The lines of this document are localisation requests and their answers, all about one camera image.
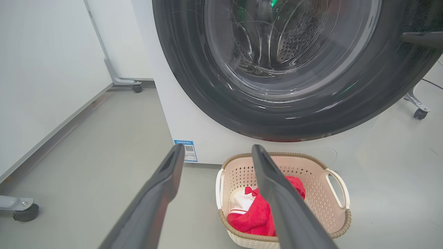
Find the washing machine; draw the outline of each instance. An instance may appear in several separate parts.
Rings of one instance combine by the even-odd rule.
[[[440,0],[133,0],[187,162],[355,153],[441,55]]]

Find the white wall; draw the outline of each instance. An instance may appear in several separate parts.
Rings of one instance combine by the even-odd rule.
[[[88,4],[117,76],[153,78],[132,1],[88,0]]]
[[[0,1],[0,182],[111,84],[81,0]]]
[[[423,79],[430,81],[440,87],[443,87],[443,55],[429,70],[429,72],[423,77]]]

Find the door glass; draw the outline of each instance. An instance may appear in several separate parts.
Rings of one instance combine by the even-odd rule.
[[[268,102],[327,86],[370,40],[381,0],[206,0],[205,30],[221,73]]]

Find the floor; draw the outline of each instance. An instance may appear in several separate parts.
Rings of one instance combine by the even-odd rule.
[[[154,87],[112,89],[107,99],[36,163],[0,184],[0,195],[32,197],[26,223],[0,212],[1,248],[97,248],[173,145]],[[383,112],[355,157],[335,162],[350,191],[352,223],[339,248],[441,248],[443,90],[421,82],[416,96]],[[159,248],[239,248],[218,218],[219,165],[185,164]]]

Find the white garment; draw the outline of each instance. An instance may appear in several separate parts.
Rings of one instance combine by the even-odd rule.
[[[244,187],[235,190],[231,195],[229,213],[245,214],[251,207],[254,200],[255,196],[252,196],[252,193],[245,195]]]

